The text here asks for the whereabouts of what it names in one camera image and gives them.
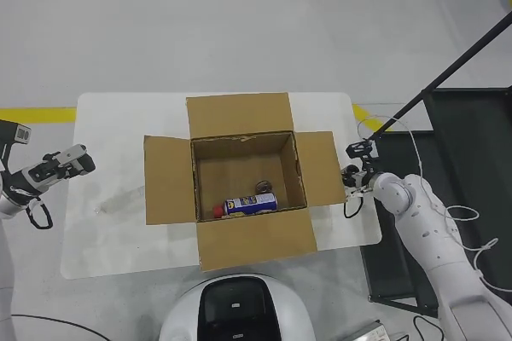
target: white table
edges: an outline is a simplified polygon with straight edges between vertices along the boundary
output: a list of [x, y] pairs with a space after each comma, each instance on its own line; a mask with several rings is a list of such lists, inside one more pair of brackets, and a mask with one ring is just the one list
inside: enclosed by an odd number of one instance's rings
[[[74, 143], [83, 143], [96, 170], [69, 182], [61, 272], [67, 279], [199, 264], [194, 223], [146, 226], [143, 137], [189, 138], [185, 99], [201, 93], [111, 93], [79, 97]], [[290, 93], [296, 131], [331, 130], [341, 166], [359, 140], [352, 104], [341, 93]], [[102, 203], [131, 193], [124, 209], [102, 212]], [[354, 211], [358, 203], [349, 203]], [[378, 243], [373, 200], [353, 219], [342, 205], [311, 208], [319, 251]]]

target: blue spray can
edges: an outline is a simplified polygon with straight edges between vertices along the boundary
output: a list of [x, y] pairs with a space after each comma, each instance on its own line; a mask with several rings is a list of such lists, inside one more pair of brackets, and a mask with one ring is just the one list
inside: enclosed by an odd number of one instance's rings
[[233, 213], [248, 215], [260, 211], [275, 211], [276, 208], [276, 196], [273, 193], [256, 194], [249, 197], [227, 199], [224, 206], [214, 207], [214, 217], [220, 218]]

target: yellow tape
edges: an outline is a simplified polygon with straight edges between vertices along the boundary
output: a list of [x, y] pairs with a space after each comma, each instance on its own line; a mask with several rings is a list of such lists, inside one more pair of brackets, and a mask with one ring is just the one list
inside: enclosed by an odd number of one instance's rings
[[362, 122], [363, 121], [362, 124], [366, 128], [368, 128], [368, 129], [370, 129], [370, 130], [372, 130], [374, 132], [376, 132], [378, 129], [380, 129], [381, 126], [383, 125], [383, 123], [379, 119], [377, 119], [377, 118], [369, 118], [369, 119], [367, 119], [369, 116], [371, 116], [371, 113], [369, 113], [365, 109], [362, 109], [360, 106], [358, 106], [356, 104], [352, 105], [352, 111], [355, 113], [355, 118], [357, 119], [358, 122]]
[[76, 121], [75, 107], [0, 108], [0, 119], [21, 124], [71, 123]]

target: cardboard box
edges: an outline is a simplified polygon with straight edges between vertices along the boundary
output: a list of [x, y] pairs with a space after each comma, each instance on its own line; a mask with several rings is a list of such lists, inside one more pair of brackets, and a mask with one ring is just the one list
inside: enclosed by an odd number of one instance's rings
[[[197, 227], [201, 269], [315, 252], [308, 207], [346, 196], [331, 131], [294, 132], [288, 94], [187, 98], [190, 140], [145, 136], [146, 224]], [[215, 219], [270, 181], [278, 210]]]

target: concrete floor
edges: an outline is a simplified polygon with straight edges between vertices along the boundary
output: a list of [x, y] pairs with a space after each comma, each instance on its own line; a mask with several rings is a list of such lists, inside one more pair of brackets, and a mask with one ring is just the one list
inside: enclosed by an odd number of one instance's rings
[[[502, 0], [0, 1], [0, 107], [75, 106], [89, 91], [307, 90], [343, 91], [390, 114], [507, 10]], [[446, 83], [508, 84], [512, 28]], [[427, 128], [421, 109], [407, 119]], [[32, 128], [31, 144], [12, 152], [12, 169], [72, 142], [73, 124]], [[17, 270], [15, 313], [76, 321], [114, 340], [150, 341], [180, 294], [222, 274], [183, 268], [64, 280], [66, 197], [66, 183], [44, 196], [58, 222], [50, 231], [35, 230], [22, 215], [6, 223]], [[416, 335], [412, 314], [367, 302], [358, 248], [250, 269], [300, 294], [319, 340], [375, 319], [396, 338]], [[15, 325], [19, 340], [98, 339], [47, 321]], [[425, 334], [438, 337], [432, 328]]]

